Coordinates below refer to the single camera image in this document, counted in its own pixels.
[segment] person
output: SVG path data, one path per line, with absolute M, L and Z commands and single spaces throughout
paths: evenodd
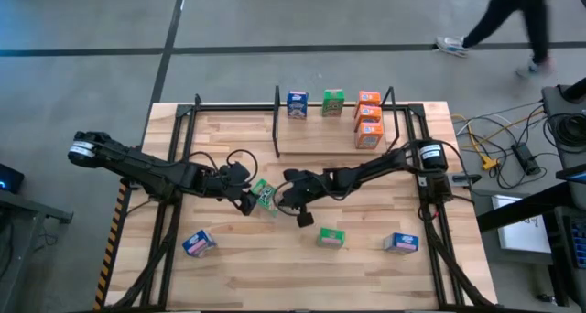
M 478 25 L 465 38 L 438 37 L 441 51 L 458 57 L 466 57 L 469 50 L 490 37 L 516 10 L 523 12 L 526 32 L 533 58 L 519 67 L 516 73 L 522 77 L 550 74 L 553 63 L 548 54 L 548 7 L 546 0 L 491 0 Z

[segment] green box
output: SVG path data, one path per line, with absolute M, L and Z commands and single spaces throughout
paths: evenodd
M 340 116 L 344 106 L 344 90 L 331 89 L 323 93 L 322 116 Z
M 321 228 L 318 236 L 318 246 L 330 248 L 342 248 L 344 246 L 345 232 Z
M 265 208 L 273 217 L 277 216 L 278 208 L 273 204 L 273 195 L 275 195 L 275 188 L 269 185 L 266 180 L 260 179 L 251 191 L 258 195 L 259 198 L 256 200 L 256 204 L 260 204 L 261 207 Z

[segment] orange and black striped tape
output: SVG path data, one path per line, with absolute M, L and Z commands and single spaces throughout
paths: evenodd
M 129 195 L 128 187 L 121 183 L 118 189 L 118 198 L 114 207 L 114 216 L 112 218 L 112 225 L 110 226 L 110 234 L 108 235 L 108 242 L 106 244 L 105 255 L 103 257 L 102 270 L 100 271 L 100 278 L 98 279 L 98 288 L 95 293 L 95 300 L 93 302 L 93 310 L 100 310 L 103 308 L 106 298 L 106 292 L 110 285 L 112 278 L 112 270 L 114 268 L 114 260 L 116 252 L 118 251 L 118 244 L 120 243 L 120 236 L 122 234 L 122 226 L 124 225 L 124 216 L 128 206 Z

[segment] small box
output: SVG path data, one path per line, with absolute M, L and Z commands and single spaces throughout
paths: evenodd
M 385 135 L 382 124 L 361 123 L 356 132 L 356 148 L 375 149 Z
M 308 117 L 309 93 L 289 92 L 287 96 L 287 115 L 290 118 L 306 119 Z
M 361 106 L 368 105 L 368 106 L 380 106 L 381 105 L 381 92 L 366 92 L 360 91 L 358 92 L 358 102 L 356 102 L 356 107 L 354 107 L 354 117 L 358 113 L 358 110 Z
M 358 131 L 360 123 L 380 123 L 383 120 L 383 110 L 378 106 L 363 105 L 354 118 L 354 132 Z
M 251 191 L 258 195 L 259 198 L 256 203 L 260 204 L 261 207 L 265 208 L 273 217 L 277 216 L 278 208 L 273 203 L 273 195 L 275 195 L 275 188 L 269 185 L 266 180 L 260 179 Z
M 323 93 L 321 116 L 340 116 L 344 107 L 344 90 L 331 89 Z
M 398 254 L 411 254 L 419 249 L 419 238 L 415 235 L 393 233 L 387 237 L 383 250 Z
M 205 252 L 217 246 L 212 237 L 204 230 L 193 234 L 186 242 L 183 243 L 185 252 L 193 257 L 202 258 Z
M 342 248 L 345 235 L 344 231 L 331 230 L 322 227 L 320 235 L 318 236 L 318 246 L 338 249 Z

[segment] sneaker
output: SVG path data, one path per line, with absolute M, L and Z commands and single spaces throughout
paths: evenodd
M 463 47 L 463 42 L 464 38 L 436 38 L 436 44 L 440 50 L 446 53 L 450 53 L 454 56 L 468 57 L 468 51 L 470 49 Z
M 547 58 L 544 62 L 536 64 L 530 59 L 528 64 L 516 69 L 516 74 L 522 78 L 530 78 L 538 75 L 548 76 L 553 72 L 553 60 Z

